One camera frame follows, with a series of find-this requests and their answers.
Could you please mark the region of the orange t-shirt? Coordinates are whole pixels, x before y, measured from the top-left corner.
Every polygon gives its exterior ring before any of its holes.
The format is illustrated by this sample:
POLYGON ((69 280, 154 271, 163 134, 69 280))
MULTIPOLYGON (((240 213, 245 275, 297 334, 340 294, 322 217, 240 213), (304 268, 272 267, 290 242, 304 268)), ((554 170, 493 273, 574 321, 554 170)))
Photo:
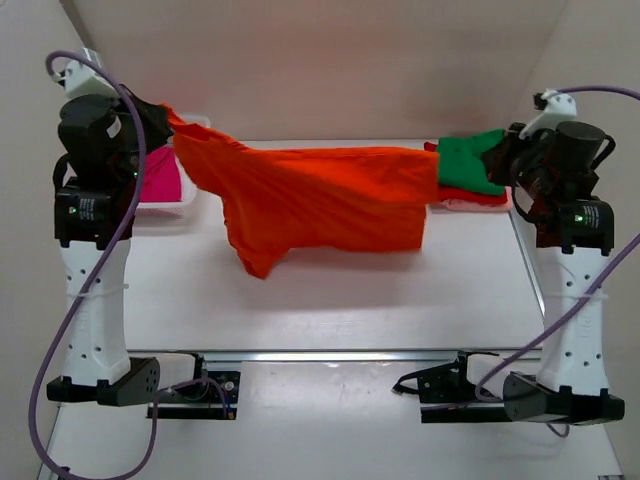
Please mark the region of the orange t-shirt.
POLYGON ((222 201, 229 244, 260 279, 291 250, 413 252, 438 199, 439 156, 402 147, 256 149, 168 112, 173 147, 222 201))

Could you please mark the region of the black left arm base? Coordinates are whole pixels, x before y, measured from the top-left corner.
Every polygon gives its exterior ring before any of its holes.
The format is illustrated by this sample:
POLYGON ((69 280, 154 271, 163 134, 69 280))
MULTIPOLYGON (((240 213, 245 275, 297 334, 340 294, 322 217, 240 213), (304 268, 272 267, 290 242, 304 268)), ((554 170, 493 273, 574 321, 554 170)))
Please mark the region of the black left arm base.
POLYGON ((201 353, 157 354, 148 390, 150 419, 235 420, 241 372, 208 362, 201 353))

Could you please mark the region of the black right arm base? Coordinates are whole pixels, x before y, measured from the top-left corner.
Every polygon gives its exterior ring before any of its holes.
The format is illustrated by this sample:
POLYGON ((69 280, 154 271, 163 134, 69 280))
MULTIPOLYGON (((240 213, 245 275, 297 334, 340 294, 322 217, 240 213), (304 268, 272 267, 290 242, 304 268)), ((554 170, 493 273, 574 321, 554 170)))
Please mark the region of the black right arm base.
POLYGON ((392 387, 398 395, 414 395, 420 402, 423 424, 509 423, 501 404, 480 404, 475 385, 467 379, 470 360, 495 353, 462 350, 449 363, 410 372, 401 376, 392 387))

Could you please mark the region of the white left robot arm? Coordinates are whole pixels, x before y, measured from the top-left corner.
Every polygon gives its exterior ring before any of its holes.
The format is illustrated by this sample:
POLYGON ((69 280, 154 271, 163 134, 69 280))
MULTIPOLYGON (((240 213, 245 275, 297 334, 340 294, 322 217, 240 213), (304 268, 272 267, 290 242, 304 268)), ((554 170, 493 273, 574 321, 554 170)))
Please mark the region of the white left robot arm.
POLYGON ((124 406, 154 392, 157 362, 126 349, 124 273, 140 161, 171 135, 167 110, 130 90, 83 95, 60 110, 66 152, 53 172, 54 237, 72 320, 62 373, 46 387, 51 401, 124 406))

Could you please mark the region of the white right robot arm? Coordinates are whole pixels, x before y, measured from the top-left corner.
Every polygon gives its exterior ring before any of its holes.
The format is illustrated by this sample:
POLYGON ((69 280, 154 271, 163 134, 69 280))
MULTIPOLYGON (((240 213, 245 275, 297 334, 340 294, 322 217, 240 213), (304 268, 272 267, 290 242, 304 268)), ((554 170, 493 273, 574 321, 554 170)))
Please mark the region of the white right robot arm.
POLYGON ((591 425, 618 421, 625 403, 609 391, 602 350, 602 276, 610 272, 614 212, 593 193, 597 167, 616 147, 600 128, 562 121, 528 133, 512 124, 483 163, 494 184, 522 189, 531 199, 519 216, 535 228, 540 254, 544 331, 539 370, 496 368, 492 387, 470 365, 448 376, 449 391, 471 400, 482 390, 500 397, 512 421, 591 425))

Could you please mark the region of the green folded t-shirt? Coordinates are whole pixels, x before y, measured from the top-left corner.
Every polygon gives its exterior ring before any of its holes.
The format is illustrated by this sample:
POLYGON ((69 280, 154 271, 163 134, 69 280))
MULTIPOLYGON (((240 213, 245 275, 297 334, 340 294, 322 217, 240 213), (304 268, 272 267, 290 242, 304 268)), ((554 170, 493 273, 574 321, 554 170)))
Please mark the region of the green folded t-shirt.
POLYGON ((440 138, 436 147, 439 184, 477 194, 502 195, 504 187, 488 180, 481 157, 497 146, 503 136, 503 130, 495 129, 471 136, 440 138))

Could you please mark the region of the magenta t-shirt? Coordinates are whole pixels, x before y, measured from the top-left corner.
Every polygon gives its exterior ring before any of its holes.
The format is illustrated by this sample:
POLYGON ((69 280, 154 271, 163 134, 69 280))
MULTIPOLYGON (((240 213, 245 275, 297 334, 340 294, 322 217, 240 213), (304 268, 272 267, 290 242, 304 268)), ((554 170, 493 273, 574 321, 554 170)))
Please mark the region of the magenta t-shirt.
POLYGON ((180 172, 171 146, 163 146, 146 157, 141 203, 175 203, 182 198, 180 172))

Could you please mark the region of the red folded t-shirt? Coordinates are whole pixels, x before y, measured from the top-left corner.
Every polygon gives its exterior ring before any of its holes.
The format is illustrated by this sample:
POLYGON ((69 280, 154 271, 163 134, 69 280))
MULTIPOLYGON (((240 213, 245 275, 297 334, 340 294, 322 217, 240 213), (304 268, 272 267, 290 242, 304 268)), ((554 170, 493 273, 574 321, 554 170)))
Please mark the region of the red folded t-shirt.
POLYGON ((469 203, 497 208, 506 205, 507 192, 488 181, 483 162, 466 140, 445 140, 443 145, 425 142, 424 150, 437 153, 439 202, 469 203))

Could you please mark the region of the pink folded t-shirt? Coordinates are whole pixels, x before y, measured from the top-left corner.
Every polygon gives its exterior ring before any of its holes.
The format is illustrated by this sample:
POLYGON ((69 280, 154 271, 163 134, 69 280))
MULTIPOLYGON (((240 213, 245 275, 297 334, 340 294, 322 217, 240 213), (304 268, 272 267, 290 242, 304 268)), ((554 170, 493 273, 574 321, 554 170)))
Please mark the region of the pink folded t-shirt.
POLYGON ((503 192, 501 195, 485 195, 465 190, 449 189, 439 193, 437 208, 458 212, 506 212, 512 206, 512 200, 503 192))

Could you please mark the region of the white plastic basket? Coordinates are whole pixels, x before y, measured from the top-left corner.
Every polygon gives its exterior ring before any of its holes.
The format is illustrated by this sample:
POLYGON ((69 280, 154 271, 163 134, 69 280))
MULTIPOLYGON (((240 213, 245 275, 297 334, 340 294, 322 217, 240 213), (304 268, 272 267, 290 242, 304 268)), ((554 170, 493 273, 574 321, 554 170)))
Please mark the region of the white plastic basket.
POLYGON ((139 201, 136 214, 138 216, 159 216, 159 217, 187 217, 193 210, 196 197, 199 189, 195 183, 191 180, 186 173, 177 151, 174 147, 175 137, 171 136, 168 143, 165 146, 171 146, 176 155, 176 162, 180 172, 180 179, 182 185, 182 198, 179 202, 175 203, 141 203, 139 201))

